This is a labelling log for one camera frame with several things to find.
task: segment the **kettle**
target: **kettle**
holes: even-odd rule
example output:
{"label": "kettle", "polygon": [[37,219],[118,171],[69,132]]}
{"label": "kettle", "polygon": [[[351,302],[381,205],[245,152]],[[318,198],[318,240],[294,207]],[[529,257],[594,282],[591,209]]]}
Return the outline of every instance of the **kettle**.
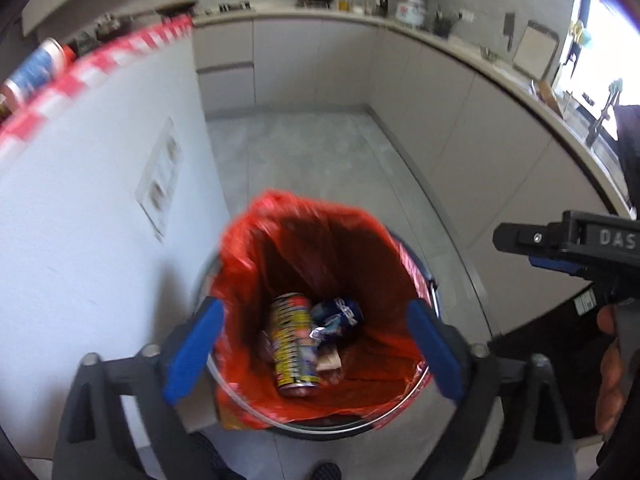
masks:
{"label": "kettle", "polygon": [[398,3],[396,20],[411,27],[421,27],[427,15],[427,4],[424,0],[402,0]]}

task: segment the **red and white fabric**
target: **red and white fabric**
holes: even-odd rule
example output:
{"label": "red and white fabric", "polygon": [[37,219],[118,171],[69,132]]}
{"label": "red and white fabric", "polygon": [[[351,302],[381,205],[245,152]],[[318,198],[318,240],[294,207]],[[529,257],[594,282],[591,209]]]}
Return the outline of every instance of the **red and white fabric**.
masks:
{"label": "red and white fabric", "polygon": [[79,59],[41,88],[34,98],[0,126],[0,176],[41,127],[71,106],[80,94],[105,82],[121,67],[191,35],[189,16],[137,30]]}

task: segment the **kitchen counter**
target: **kitchen counter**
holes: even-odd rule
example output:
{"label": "kitchen counter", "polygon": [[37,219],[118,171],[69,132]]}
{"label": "kitchen counter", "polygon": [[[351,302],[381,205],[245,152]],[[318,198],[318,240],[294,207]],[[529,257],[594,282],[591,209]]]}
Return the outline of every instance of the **kitchen counter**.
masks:
{"label": "kitchen counter", "polygon": [[363,16],[336,10],[299,9],[274,4],[255,4],[254,9],[248,11],[230,12],[212,16],[197,16],[194,18],[193,24],[195,27],[207,27],[207,25],[220,23],[276,18],[339,20],[342,22],[363,23],[386,28],[387,30],[420,41],[455,58],[457,61],[481,73],[481,75],[489,81],[499,86],[501,90],[509,94],[519,102],[520,105],[535,115],[538,120],[544,123],[572,158],[584,165],[591,173],[591,176],[597,181],[601,190],[606,194],[613,209],[611,212],[615,212],[624,218],[630,218],[631,211],[614,179],[593,151],[583,144],[580,140],[580,135],[574,132],[568,124],[559,118],[544,103],[540,102],[527,91],[528,82],[524,76],[513,70],[505,62],[498,60],[497,63],[493,64],[484,60],[480,56],[478,46],[464,43],[455,37],[444,40],[425,31],[407,28],[402,23],[393,19]]}

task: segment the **white cabinet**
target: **white cabinet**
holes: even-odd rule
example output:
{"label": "white cabinet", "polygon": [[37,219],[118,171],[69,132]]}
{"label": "white cabinet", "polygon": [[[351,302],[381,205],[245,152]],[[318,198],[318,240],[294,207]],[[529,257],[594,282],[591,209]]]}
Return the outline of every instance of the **white cabinet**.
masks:
{"label": "white cabinet", "polygon": [[416,96],[402,86],[407,66],[414,70],[422,45],[401,34],[380,29],[371,64],[369,105],[395,134],[404,129],[404,112]]}
{"label": "white cabinet", "polygon": [[424,46],[411,60],[401,82],[408,106],[394,131],[414,163],[429,178],[469,94],[474,72]]}
{"label": "white cabinet", "polygon": [[255,105],[254,69],[213,70],[198,75],[205,114]]}
{"label": "white cabinet", "polygon": [[582,170],[552,140],[518,192],[469,248],[501,332],[542,316],[579,292],[586,282],[531,267],[522,256],[499,253],[492,243],[494,229],[501,222],[557,222],[569,209],[607,214]]}
{"label": "white cabinet", "polygon": [[551,139],[513,98],[481,76],[474,78],[429,177],[463,244],[469,245],[519,192]]}
{"label": "white cabinet", "polygon": [[320,20],[254,23],[255,95],[258,105],[313,104]]}
{"label": "white cabinet", "polygon": [[322,22],[316,104],[367,102],[369,68],[378,28],[357,23]]}
{"label": "white cabinet", "polygon": [[193,57],[196,70],[253,62],[252,22],[196,28],[193,31]]}

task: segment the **gray tile floor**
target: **gray tile floor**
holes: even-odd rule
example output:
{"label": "gray tile floor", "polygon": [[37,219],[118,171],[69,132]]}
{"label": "gray tile floor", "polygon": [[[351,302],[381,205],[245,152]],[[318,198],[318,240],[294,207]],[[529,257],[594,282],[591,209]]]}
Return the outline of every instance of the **gray tile floor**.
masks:
{"label": "gray tile floor", "polygon": [[[431,203],[398,152],[366,114],[259,114],[209,123],[232,216],[269,188],[359,206],[401,235],[440,282],[447,322],[470,341],[490,333],[471,282]],[[434,383],[381,430],[334,442],[293,440],[267,431],[206,430],[229,465],[248,480],[303,480],[313,464],[334,460],[345,480],[410,479],[453,412]],[[501,410],[467,474],[486,466]]]}

